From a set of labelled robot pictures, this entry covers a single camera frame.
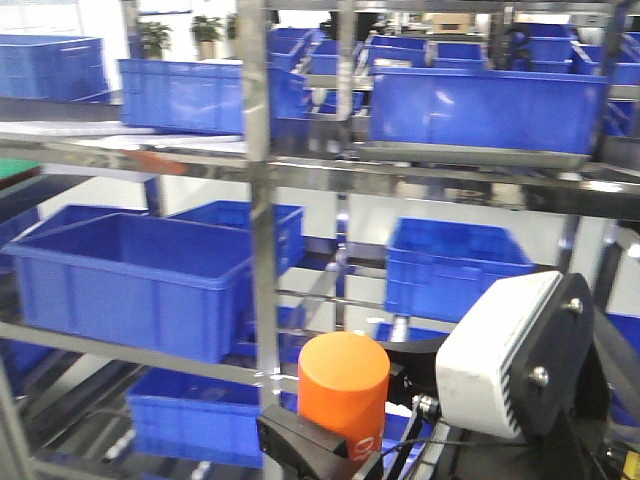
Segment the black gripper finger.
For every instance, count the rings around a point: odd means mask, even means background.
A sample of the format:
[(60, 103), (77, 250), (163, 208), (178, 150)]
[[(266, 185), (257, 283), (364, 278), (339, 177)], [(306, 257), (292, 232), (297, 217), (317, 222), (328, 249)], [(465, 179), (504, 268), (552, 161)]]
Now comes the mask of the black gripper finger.
[(281, 406), (256, 419), (260, 450), (278, 463), (288, 479), (379, 479), (380, 453), (367, 460), (348, 457), (346, 439)]

